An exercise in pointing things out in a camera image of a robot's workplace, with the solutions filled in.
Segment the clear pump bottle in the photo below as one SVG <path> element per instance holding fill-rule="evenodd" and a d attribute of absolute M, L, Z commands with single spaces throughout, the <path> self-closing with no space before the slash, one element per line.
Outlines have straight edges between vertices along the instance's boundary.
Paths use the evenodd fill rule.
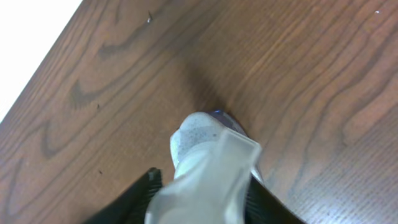
<path fill-rule="evenodd" d="M 192 113 L 170 138 L 174 179 L 150 201 L 146 223 L 244 223 L 262 148 L 225 113 Z"/>

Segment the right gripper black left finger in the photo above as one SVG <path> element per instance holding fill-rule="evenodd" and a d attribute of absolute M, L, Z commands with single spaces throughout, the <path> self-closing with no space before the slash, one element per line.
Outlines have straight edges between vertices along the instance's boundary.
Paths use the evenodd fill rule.
<path fill-rule="evenodd" d="M 150 201 L 161 188 L 161 170 L 152 167 L 116 200 L 83 224 L 144 224 Z"/>

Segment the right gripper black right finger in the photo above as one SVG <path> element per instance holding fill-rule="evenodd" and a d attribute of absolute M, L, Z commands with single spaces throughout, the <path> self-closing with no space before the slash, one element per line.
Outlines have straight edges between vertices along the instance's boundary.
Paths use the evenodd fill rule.
<path fill-rule="evenodd" d="M 254 176 L 251 177 L 244 207 L 245 224 L 304 224 Z"/>

